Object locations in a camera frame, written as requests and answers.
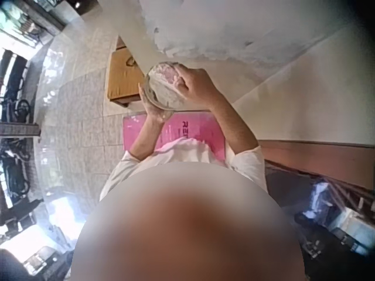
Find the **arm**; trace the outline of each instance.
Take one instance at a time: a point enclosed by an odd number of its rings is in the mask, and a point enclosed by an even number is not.
[[[235,154],[258,146],[253,132],[214,86],[205,70],[189,69],[181,64],[175,68],[182,78],[176,83],[177,89],[187,99],[211,110]]]
[[[138,88],[147,112],[147,118],[129,153],[142,161],[153,154],[164,123],[172,116],[173,112],[152,105],[145,96],[143,88],[140,85],[138,85]]]

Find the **wooden table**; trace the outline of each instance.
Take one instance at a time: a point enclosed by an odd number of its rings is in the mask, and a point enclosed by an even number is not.
[[[138,83],[143,83],[144,75],[132,54],[119,38],[117,49],[112,53],[108,77],[107,97],[122,107],[132,101],[139,101]]]

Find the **person's left hand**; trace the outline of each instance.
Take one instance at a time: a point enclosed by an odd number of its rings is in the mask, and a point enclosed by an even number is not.
[[[145,91],[139,83],[138,90],[148,117],[159,123],[165,123],[173,115],[173,111],[164,110],[154,106],[145,95]]]

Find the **forearm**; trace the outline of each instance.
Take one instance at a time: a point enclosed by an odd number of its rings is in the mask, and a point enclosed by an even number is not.
[[[235,154],[254,149],[259,145],[251,129],[222,94],[217,95],[210,110]]]
[[[131,146],[129,153],[139,161],[142,161],[153,154],[163,126],[164,123],[147,117],[138,137]]]

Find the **hand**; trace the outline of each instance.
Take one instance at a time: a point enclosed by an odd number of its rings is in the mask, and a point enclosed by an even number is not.
[[[210,108],[217,100],[223,99],[206,70],[187,68],[182,64],[177,64],[174,68],[180,75],[175,87],[188,100]]]
[[[153,121],[158,123],[165,123],[173,115],[173,111],[164,110],[154,106],[154,104],[152,104],[145,95],[145,91],[139,83],[138,90],[148,118],[151,118]]]

